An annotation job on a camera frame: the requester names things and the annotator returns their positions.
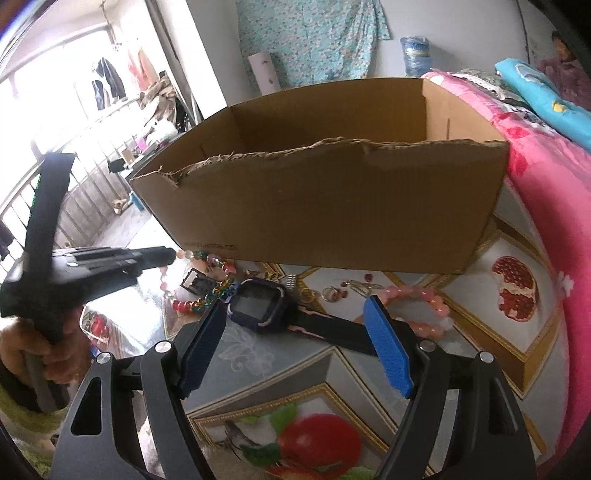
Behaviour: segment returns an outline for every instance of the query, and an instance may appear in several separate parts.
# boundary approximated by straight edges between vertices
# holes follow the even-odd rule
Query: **pomegranate print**
[[[521,260],[506,255],[492,266],[499,290],[499,310],[516,322],[527,322],[535,312],[538,289],[530,269]]]

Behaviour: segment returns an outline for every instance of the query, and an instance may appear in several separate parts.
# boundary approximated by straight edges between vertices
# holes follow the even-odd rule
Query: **pink quilt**
[[[525,109],[444,72],[425,78],[464,100],[511,143],[508,175],[557,272],[569,336],[569,401],[561,456],[591,410],[591,155]]]

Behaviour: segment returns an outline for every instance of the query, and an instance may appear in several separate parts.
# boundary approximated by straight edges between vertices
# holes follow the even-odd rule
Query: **floral fabric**
[[[236,0],[240,47],[268,51],[282,87],[367,77],[390,33],[379,0]]]
[[[561,456],[591,408],[591,154],[532,112],[507,105],[445,72],[428,78],[468,103],[511,144],[507,175],[531,214],[564,293],[569,401]]]

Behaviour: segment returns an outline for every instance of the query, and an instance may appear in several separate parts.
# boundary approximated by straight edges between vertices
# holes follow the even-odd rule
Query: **pillow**
[[[562,100],[546,75],[521,60],[506,59],[495,68],[540,118],[591,153],[591,112]]]

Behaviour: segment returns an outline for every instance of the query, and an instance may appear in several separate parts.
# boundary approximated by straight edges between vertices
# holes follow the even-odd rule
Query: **hand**
[[[24,352],[33,353],[46,365],[45,378],[67,384],[82,378],[90,367],[90,342],[79,327],[82,307],[66,313],[64,337],[56,345],[35,330],[27,320],[15,319],[0,330],[0,360],[22,383],[31,386]]]

